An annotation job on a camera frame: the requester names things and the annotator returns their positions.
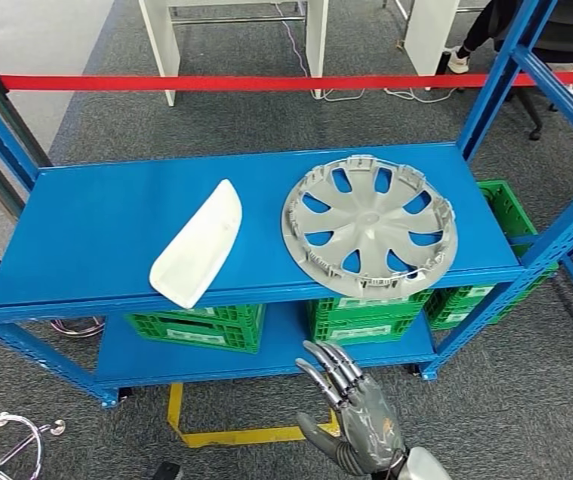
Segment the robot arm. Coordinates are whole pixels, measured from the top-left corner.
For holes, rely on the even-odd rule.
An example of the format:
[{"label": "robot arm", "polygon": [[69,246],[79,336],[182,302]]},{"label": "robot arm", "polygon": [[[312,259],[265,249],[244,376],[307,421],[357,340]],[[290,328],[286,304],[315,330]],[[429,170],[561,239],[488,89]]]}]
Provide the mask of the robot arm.
[{"label": "robot arm", "polygon": [[329,382],[306,360],[295,363],[313,379],[337,416],[340,437],[318,427],[309,415],[297,414],[304,436],[351,475],[371,474],[374,480],[451,480],[426,449],[408,450],[397,416],[379,385],[364,374],[343,348],[306,341],[304,348],[326,371]]}]

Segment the white table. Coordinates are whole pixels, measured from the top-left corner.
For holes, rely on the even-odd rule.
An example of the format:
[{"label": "white table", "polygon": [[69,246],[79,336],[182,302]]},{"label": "white table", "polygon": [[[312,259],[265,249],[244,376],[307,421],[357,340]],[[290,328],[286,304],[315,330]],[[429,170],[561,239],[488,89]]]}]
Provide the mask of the white table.
[{"label": "white table", "polygon": [[404,49],[417,75],[421,76],[435,75],[437,71],[455,15],[483,10],[460,7],[460,0],[411,0],[408,12],[400,0],[395,0],[395,4],[407,22]]},{"label": "white table", "polygon": [[[287,0],[139,0],[155,61],[162,77],[174,77],[180,70],[180,49],[175,32],[171,7],[204,7],[216,5],[271,4],[284,3]],[[326,23],[329,0],[308,0],[306,8],[306,57],[309,73],[312,77],[321,77],[324,71],[324,51],[326,45]],[[317,98],[320,91],[315,91]],[[168,105],[175,103],[175,91],[167,90]]]}]

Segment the black pants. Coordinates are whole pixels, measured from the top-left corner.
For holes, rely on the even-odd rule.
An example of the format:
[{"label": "black pants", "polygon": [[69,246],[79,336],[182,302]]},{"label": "black pants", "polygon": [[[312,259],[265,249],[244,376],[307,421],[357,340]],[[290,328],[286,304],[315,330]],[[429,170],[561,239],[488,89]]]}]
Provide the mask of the black pants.
[{"label": "black pants", "polygon": [[517,9],[517,1],[491,0],[468,31],[464,48],[473,52],[486,40],[508,27]]}]

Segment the crate label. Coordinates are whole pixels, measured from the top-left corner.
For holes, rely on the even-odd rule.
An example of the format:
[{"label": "crate label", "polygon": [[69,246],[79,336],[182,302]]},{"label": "crate label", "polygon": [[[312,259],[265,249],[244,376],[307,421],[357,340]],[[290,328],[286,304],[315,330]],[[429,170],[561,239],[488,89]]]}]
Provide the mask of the crate label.
[{"label": "crate label", "polygon": [[337,309],[340,308],[359,308],[359,307],[374,307],[377,305],[393,305],[396,303],[406,303],[408,301],[408,297],[404,298],[395,298],[391,300],[372,300],[372,299],[363,299],[363,298],[340,298],[340,303],[337,304]]},{"label": "crate label", "polygon": [[468,292],[468,295],[466,295],[466,297],[485,297],[494,288],[495,288],[494,285],[492,287],[473,287],[471,288],[469,292]]},{"label": "crate label", "polygon": [[195,315],[210,315],[211,317],[215,316],[215,309],[212,307],[206,308],[186,308],[186,312],[194,313]]},{"label": "crate label", "polygon": [[381,327],[355,328],[352,330],[335,330],[331,334],[331,340],[344,340],[355,337],[375,337],[390,334],[390,325]]},{"label": "crate label", "polygon": [[173,340],[187,340],[189,342],[212,343],[214,345],[226,345],[226,339],[220,335],[201,335],[200,333],[180,332],[178,330],[166,330],[166,336]]},{"label": "crate label", "polygon": [[465,319],[468,316],[468,314],[470,312],[466,313],[451,313],[451,315],[448,315],[446,317],[446,320],[444,320],[444,323],[452,323],[452,322],[461,322],[462,320]]}]

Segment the cable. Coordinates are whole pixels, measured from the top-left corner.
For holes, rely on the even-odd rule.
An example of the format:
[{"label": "cable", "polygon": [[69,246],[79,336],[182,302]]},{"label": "cable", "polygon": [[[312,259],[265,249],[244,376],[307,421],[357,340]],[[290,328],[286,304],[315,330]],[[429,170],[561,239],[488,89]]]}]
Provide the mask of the cable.
[{"label": "cable", "polygon": [[[275,6],[275,10],[277,10],[277,12],[279,14],[280,17],[284,16],[284,13],[282,13],[281,9],[279,8],[279,5],[276,3],[273,3],[273,6]],[[281,24],[284,25],[284,27],[286,29],[286,34],[288,35],[288,39],[291,40],[291,47],[293,49],[293,53],[294,53],[297,57],[297,59],[300,61],[300,68],[302,69],[305,77],[308,77],[308,70],[306,70],[306,66],[304,66],[303,57],[302,57],[300,51],[297,50],[297,44],[295,42],[295,38],[293,36],[292,30],[291,30],[291,27],[285,21],[282,20]],[[364,93],[366,92],[366,89],[362,88],[361,93],[355,97],[328,98],[328,95],[330,95],[332,92],[333,92],[333,89],[328,90],[328,91],[323,90],[321,93],[321,98],[316,98],[312,91],[311,91],[310,94],[311,96],[312,96],[312,98],[315,100],[325,100],[327,102],[343,102],[345,100],[359,100],[360,98],[364,96]]]},{"label": "cable", "polygon": [[444,100],[448,100],[449,98],[451,98],[451,95],[452,95],[453,92],[454,92],[455,90],[457,90],[457,88],[451,88],[450,92],[448,92],[448,94],[446,94],[446,95],[444,95],[443,97],[441,97],[441,98],[434,98],[434,99],[430,99],[430,100],[426,100],[426,99],[423,99],[423,98],[420,98],[420,97],[417,96],[415,94],[415,91],[413,90],[412,88],[409,88],[408,92],[407,91],[392,92],[392,91],[390,91],[390,90],[389,90],[387,88],[385,88],[384,89],[384,93],[386,93],[386,95],[392,95],[394,97],[401,98],[402,100],[415,100],[415,101],[420,102],[420,103],[430,104],[430,103],[438,103],[438,102],[443,102]]},{"label": "cable", "polygon": [[[280,17],[283,17],[284,16],[284,13],[282,13],[281,9],[279,8],[279,5],[278,5],[276,3],[273,3],[272,5],[275,7],[275,10],[277,10],[277,12],[279,14]],[[285,22],[285,21],[282,20],[281,24],[284,25],[284,27],[286,29],[286,34],[288,35],[288,39],[291,40],[291,47],[292,48],[293,53],[294,53],[295,56],[297,56],[297,59],[300,61],[300,68],[302,69],[302,72],[304,73],[305,77],[308,77],[309,76],[308,75],[308,70],[306,70],[306,66],[304,66],[304,59],[303,59],[303,57],[300,53],[299,50],[297,50],[297,44],[295,42],[295,38],[293,36],[292,30],[291,30],[291,27],[287,22]],[[423,98],[420,98],[420,97],[415,95],[415,92],[412,88],[409,88],[408,90],[409,91],[408,91],[408,92],[406,92],[406,91],[392,92],[392,91],[390,91],[390,90],[389,90],[387,88],[385,88],[384,92],[386,92],[386,95],[392,95],[394,97],[401,98],[402,100],[415,100],[415,101],[417,101],[417,102],[420,102],[420,103],[430,104],[430,103],[438,103],[438,102],[442,102],[444,100],[448,100],[448,99],[451,98],[451,95],[452,95],[453,92],[454,92],[457,89],[456,88],[453,88],[450,92],[448,92],[448,94],[447,94],[444,97],[436,98],[436,99],[433,99],[433,100],[424,100]],[[360,98],[361,98],[361,97],[364,96],[364,94],[366,92],[366,89],[365,88],[362,88],[361,91],[359,94],[353,96],[353,97],[329,98],[328,95],[331,94],[332,92],[334,92],[333,89],[331,89],[331,90],[322,90],[321,98],[316,98],[312,91],[311,91],[310,94],[312,96],[312,98],[314,98],[315,100],[324,100],[324,101],[331,102],[331,103],[332,103],[332,102],[343,102],[343,101],[347,101],[347,100],[359,100]]]},{"label": "cable", "polygon": [[[280,17],[283,17],[284,14],[281,13],[281,9],[279,8],[279,5],[276,3],[273,3],[275,9],[277,9],[277,12],[279,13]],[[288,23],[282,20],[281,25],[284,25],[286,27],[286,34],[288,35],[288,38],[291,39],[291,46],[293,48],[293,53],[294,53],[299,60],[300,60],[300,68],[302,69],[303,72],[304,72],[305,77],[308,77],[308,71],[304,66],[304,59],[302,58],[301,54],[297,50],[297,45],[295,43],[295,39],[293,37],[293,32],[291,31],[291,27],[288,26]]]}]

